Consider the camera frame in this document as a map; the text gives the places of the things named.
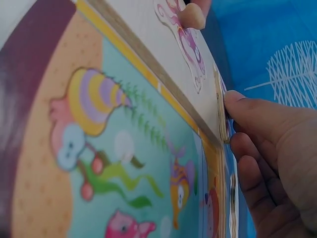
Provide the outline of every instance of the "blue background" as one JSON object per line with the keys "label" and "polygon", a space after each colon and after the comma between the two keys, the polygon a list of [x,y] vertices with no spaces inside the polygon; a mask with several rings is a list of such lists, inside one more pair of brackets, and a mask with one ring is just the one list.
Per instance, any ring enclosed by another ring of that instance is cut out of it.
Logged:
{"label": "blue background", "polygon": [[[283,103],[274,98],[269,84],[245,89],[269,82],[266,67],[275,52],[295,42],[317,41],[316,9],[317,0],[213,0],[202,33],[227,88],[251,98]],[[314,73],[311,83],[316,86],[317,72]],[[298,90],[303,92],[304,87],[301,85]],[[239,202],[239,237],[255,237],[241,194]]]}

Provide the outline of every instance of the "white bubble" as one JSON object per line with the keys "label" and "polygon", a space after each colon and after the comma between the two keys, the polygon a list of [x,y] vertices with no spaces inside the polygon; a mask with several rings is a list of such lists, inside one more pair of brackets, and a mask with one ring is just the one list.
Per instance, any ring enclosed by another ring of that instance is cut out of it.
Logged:
{"label": "white bubble", "polygon": [[114,152],[122,163],[129,163],[134,156],[134,142],[130,133],[121,130],[114,139]]}
{"label": "white bubble", "polygon": [[172,221],[169,216],[162,218],[160,222],[160,238],[169,238],[172,230]]}

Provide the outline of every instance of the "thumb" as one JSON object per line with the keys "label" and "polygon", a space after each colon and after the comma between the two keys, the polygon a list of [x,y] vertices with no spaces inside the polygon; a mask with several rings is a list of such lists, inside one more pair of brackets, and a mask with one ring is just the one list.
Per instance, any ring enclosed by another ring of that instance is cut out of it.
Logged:
{"label": "thumb", "polygon": [[287,131],[316,116],[316,112],[311,109],[249,99],[236,91],[226,92],[224,103],[227,112],[236,123],[274,145]]}

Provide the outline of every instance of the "wooden knob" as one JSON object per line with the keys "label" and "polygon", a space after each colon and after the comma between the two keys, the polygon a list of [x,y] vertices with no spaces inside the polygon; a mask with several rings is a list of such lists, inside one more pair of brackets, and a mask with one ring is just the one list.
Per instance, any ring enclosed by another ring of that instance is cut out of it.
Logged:
{"label": "wooden knob", "polygon": [[191,27],[197,30],[205,28],[206,19],[204,14],[201,8],[195,3],[186,5],[185,9],[180,11],[177,15],[183,28]]}

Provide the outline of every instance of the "hand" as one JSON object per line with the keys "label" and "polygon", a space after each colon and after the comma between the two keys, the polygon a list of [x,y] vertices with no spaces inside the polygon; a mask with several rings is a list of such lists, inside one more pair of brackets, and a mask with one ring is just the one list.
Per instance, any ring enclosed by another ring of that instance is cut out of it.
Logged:
{"label": "hand", "polygon": [[317,111],[225,94],[231,149],[258,238],[317,233]]}

